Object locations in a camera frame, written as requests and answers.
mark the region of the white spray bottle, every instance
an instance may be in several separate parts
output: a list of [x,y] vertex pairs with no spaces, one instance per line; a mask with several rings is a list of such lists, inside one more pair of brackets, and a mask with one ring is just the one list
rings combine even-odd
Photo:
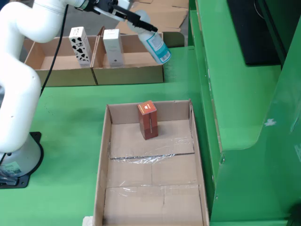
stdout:
[[[135,13],[141,16],[140,20],[147,23],[151,22],[150,17],[144,10],[138,10]],[[170,59],[171,53],[158,32],[149,32],[143,28],[134,27],[129,21],[127,25],[132,31],[138,33],[140,41],[158,64],[164,64]]]

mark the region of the open cardboard box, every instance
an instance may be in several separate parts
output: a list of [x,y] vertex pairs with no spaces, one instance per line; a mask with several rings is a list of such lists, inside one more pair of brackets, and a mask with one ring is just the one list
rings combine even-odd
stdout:
[[99,85],[164,82],[163,65],[156,63],[138,35],[121,35],[121,42],[124,67],[110,68],[103,36],[97,40],[92,68]]
[[[98,36],[88,36],[92,55],[97,39]],[[37,72],[42,84],[51,67],[58,42],[58,37],[48,43],[34,42],[25,61],[26,65],[32,67]],[[63,37],[47,86],[90,85],[96,85],[91,68],[80,67],[74,55],[69,37]]]
[[208,226],[205,184],[190,101],[154,102],[159,136],[144,140],[137,104],[108,105],[94,226]]

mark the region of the green panel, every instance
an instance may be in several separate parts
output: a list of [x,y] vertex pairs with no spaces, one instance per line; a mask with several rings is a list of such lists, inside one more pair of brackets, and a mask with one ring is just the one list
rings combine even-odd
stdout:
[[212,222],[285,219],[301,202],[300,40],[301,22],[256,145],[223,152]]
[[212,222],[210,226],[286,226],[286,220],[278,221],[239,221],[239,222]]
[[259,4],[283,65],[300,18],[301,1],[260,0]]
[[198,0],[223,150],[254,145],[280,66],[245,65],[226,0]]
[[[196,2],[194,0],[189,1],[189,18],[191,18],[190,10],[196,10]],[[192,30],[191,24],[188,23],[188,46],[193,46],[193,37],[192,37]]]
[[202,163],[203,168],[206,169],[204,178],[206,183],[209,214],[211,214],[216,183],[215,180],[217,178],[221,153],[218,145],[213,107],[208,86],[208,79],[206,73],[207,70],[205,64],[205,50],[204,46],[202,45],[203,40],[199,29],[197,12],[195,10],[190,10],[190,24],[192,27],[192,36],[195,43],[199,79],[201,84],[200,94],[203,108],[202,117],[204,120],[204,124],[206,125],[206,131],[201,139],[201,144],[203,146],[203,149],[209,150],[208,152],[202,152]]
[[266,171],[283,213],[301,203],[301,20],[283,66],[260,141],[266,145]]
[[45,157],[27,188],[1,190],[1,225],[80,226],[84,216],[93,215],[107,104],[191,98],[202,137],[194,47],[172,48],[171,53],[165,83],[45,89],[31,129],[42,132]]
[[[201,98],[203,104],[203,112],[204,112],[204,120],[206,124],[206,131],[207,131],[207,145],[209,146],[210,152],[210,160],[211,160],[211,167],[213,173],[213,181],[216,184],[216,178],[219,168],[219,161],[221,157],[217,133],[216,133],[216,126],[214,120],[214,113],[213,113],[213,106],[212,100],[210,96],[210,90],[208,85],[208,75],[207,75],[207,65],[206,65],[206,53],[204,49],[204,42],[203,37],[201,35],[199,23],[198,23],[198,14],[195,10],[190,11],[190,22],[192,24],[193,30],[193,38],[195,43],[197,61],[198,61],[198,71],[199,71],[199,79],[201,84]],[[212,178],[208,178],[206,181],[206,185],[208,186],[209,181]]]

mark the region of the black monitor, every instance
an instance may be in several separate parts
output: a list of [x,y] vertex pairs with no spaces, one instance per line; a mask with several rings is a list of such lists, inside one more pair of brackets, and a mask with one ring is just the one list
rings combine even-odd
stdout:
[[301,0],[227,0],[247,65],[284,64]]

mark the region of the orange box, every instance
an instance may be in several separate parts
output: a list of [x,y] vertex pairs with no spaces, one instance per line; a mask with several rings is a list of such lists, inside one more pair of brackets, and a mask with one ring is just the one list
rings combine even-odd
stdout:
[[140,130],[144,139],[158,136],[157,109],[151,100],[138,104]]

